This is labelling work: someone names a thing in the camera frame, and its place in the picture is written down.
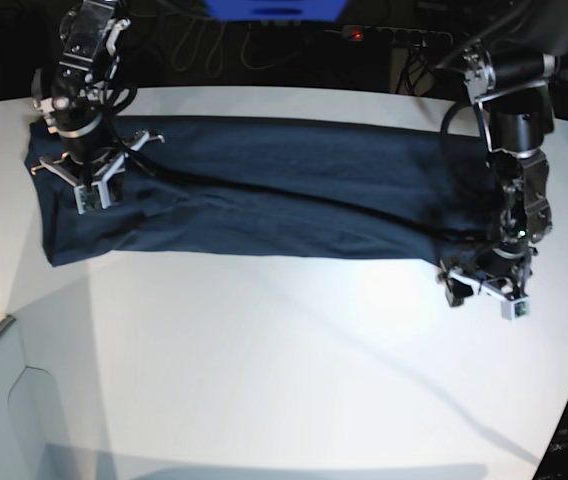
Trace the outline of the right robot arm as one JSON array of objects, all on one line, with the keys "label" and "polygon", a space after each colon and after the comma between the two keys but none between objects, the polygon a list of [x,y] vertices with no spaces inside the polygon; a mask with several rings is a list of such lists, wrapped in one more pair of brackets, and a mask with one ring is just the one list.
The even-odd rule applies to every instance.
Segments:
[{"label": "right robot arm", "polygon": [[139,161],[146,143],[164,140],[147,130],[124,139],[113,125],[137,94],[136,86],[115,83],[119,38],[130,25],[126,1],[82,1],[64,16],[62,54],[50,74],[36,72],[32,85],[34,107],[63,153],[40,157],[30,167],[33,176],[48,171],[90,194],[100,188],[113,193],[127,161]]}]

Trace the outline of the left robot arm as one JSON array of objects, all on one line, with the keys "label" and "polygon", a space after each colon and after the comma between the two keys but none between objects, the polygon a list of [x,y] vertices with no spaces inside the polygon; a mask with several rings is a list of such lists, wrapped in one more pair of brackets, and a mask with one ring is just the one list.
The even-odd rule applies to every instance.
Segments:
[{"label": "left robot arm", "polygon": [[440,278],[450,306],[485,293],[515,320],[531,311],[532,260],[553,229],[542,145],[555,129],[549,86],[568,54],[568,1],[500,1],[480,25],[437,66],[461,67],[496,206],[488,240],[466,259],[441,261]]}]

